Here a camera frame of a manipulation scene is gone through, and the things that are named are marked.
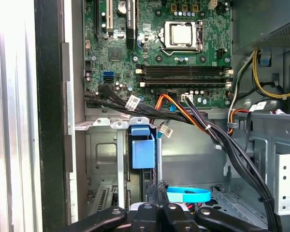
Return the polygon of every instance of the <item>capacitor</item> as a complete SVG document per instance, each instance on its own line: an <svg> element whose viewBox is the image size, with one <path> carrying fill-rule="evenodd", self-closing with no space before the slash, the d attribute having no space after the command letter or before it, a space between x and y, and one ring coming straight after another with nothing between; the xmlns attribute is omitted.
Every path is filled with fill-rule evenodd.
<svg viewBox="0 0 290 232"><path fill-rule="evenodd" d="M102 23L101 27L102 27L103 31L106 31L106 24L105 23Z"/></svg>
<svg viewBox="0 0 290 232"><path fill-rule="evenodd" d="M106 20L106 13L105 13L105 12L102 12L102 13L101 13L101 18L102 18L103 21Z"/></svg>
<svg viewBox="0 0 290 232"><path fill-rule="evenodd" d="M120 14L125 15L127 13L126 1L120 1L117 8Z"/></svg>

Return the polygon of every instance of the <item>chip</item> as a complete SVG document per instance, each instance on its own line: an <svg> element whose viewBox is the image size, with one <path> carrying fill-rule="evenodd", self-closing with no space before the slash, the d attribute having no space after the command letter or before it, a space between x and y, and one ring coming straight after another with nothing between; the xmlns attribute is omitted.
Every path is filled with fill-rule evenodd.
<svg viewBox="0 0 290 232"><path fill-rule="evenodd" d="M121 61L122 60L122 48L121 47L109 47L108 48L108 60L109 61Z"/></svg>

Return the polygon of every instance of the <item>pcie slot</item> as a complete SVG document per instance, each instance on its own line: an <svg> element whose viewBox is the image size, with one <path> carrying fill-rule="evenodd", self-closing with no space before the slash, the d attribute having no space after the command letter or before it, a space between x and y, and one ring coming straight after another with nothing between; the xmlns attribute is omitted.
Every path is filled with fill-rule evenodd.
<svg viewBox="0 0 290 232"><path fill-rule="evenodd" d="M113 0L106 0L106 28L109 33L113 32Z"/></svg>
<svg viewBox="0 0 290 232"><path fill-rule="evenodd" d="M146 76L223 76L229 68L213 66L136 65L136 74Z"/></svg>
<svg viewBox="0 0 290 232"><path fill-rule="evenodd" d="M232 81L231 78L140 78L140 87L226 87Z"/></svg>
<svg viewBox="0 0 290 232"><path fill-rule="evenodd" d="M94 22L93 22L93 34L96 40L100 37L100 9L99 0L94 0Z"/></svg>

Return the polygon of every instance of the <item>barcode label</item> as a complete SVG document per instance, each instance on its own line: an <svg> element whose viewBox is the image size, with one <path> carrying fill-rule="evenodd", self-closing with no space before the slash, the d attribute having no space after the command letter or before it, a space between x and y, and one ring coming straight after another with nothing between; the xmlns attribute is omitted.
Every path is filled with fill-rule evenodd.
<svg viewBox="0 0 290 232"><path fill-rule="evenodd" d="M121 113L121 116L122 116L122 117L126 117L126 118L130 118L130 115L125 114L125 113Z"/></svg>
<svg viewBox="0 0 290 232"><path fill-rule="evenodd" d="M127 101L126 108L134 111L136 109L137 105L140 103L140 101L141 101L141 99L131 95L129 100Z"/></svg>
<svg viewBox="0 0 290 232"><path fill-rule="evenodd" d="M162 134L165 134L166 137L170 138L171 135L172 135L172 133L173 133L173 130L172 130L171 128L169 128L167 125L164 125L164 124L163 124L163 125L160 127L159 132L162 133Z"/></svg>
<svg viewBox="0 0 290 232"><path fill-rule="evenodd" d="M266 101L259 102L255 110L263 110L265 108L265 105L266 105Z"/></svg>

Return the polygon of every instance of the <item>black plastic clip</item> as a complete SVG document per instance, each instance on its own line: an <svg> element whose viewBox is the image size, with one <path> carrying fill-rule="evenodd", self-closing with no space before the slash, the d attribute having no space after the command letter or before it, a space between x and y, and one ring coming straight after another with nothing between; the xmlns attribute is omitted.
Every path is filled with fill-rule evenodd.
<svg viewBox="0 0 290 232"><path fill-rule="evenodd" d="M230 122L228 122L227 123L227 127L230 128L230 129L238 129L239 125L238 125L238 123L230 123Z"/></svg>

